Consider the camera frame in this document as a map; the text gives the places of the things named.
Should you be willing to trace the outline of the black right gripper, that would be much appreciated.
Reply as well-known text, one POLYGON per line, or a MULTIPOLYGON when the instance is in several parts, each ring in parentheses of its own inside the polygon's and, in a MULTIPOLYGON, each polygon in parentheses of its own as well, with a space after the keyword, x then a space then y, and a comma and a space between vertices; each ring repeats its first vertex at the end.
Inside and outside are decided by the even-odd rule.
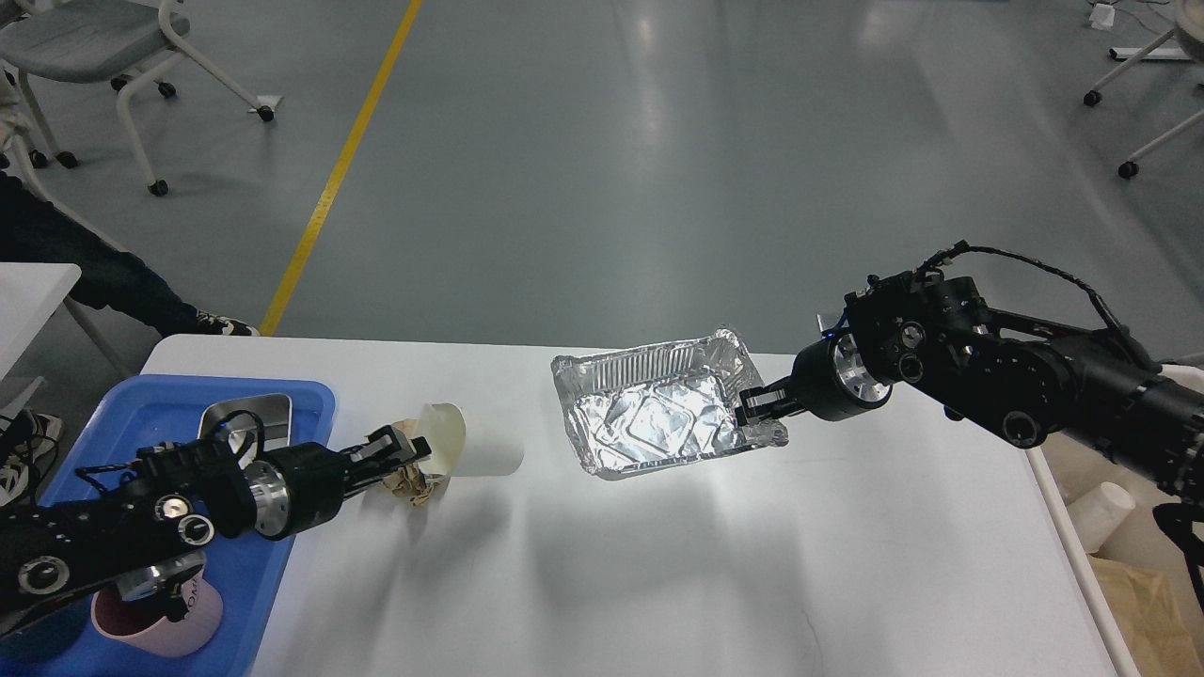
POLYGON ((845 332, 799 352, 790 390, 783 383, 740 390, 736 420, 739 426, 752 426, 801 410, 822 420, 846 420, 884 407, 891 395, 892 385, 869 372, 852 334, 845 332))

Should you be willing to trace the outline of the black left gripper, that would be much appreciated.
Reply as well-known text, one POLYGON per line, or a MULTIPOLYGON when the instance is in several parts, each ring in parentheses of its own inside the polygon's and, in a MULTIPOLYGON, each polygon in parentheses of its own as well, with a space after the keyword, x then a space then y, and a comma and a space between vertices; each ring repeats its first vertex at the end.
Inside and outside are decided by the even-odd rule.
POLYGON ((366 490, 431 454, 425 437, 411 438, 395 425, 348 449, 306 442, 264 451, 244 469, 255 511, 252 526, 270 541, 321 526, 340 514, 352 490, 366 490))

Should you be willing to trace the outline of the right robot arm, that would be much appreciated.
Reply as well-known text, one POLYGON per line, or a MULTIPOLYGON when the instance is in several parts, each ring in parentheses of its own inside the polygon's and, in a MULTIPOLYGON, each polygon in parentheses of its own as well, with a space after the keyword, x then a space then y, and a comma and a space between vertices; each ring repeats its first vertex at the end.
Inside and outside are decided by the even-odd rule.
POLYGON ((739 426, 811 413, 846 420, 886 404, 907 383, 1016 449, 1051 432, 1151 479, 1170 504, 1152 511, 1202 591, 1203 399, 1165 377, 1084 279, 1029 257, 1076 285, 1100 316, 1086 329, 990 307, 968 276, 944 266, 974 252, 957 243, 893 276, 868 276, 849 292, 839 320, 799 351, 790 373, 740 392, 739 426))

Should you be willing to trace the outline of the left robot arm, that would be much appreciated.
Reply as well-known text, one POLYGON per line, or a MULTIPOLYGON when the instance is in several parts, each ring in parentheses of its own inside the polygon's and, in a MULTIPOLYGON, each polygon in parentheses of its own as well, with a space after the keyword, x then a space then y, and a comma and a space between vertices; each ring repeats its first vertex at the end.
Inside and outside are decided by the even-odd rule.
POLYGON ((2 635, 94 591, 184 617, 182 587, 216 536, 282 541, 332 520, 342 505, 433 447, 399 425, 365 443, 267 449, 262 418, 224 416, 197 440, 140 449, 125 464, 81 466, 95 498, 2 510, 2 635))

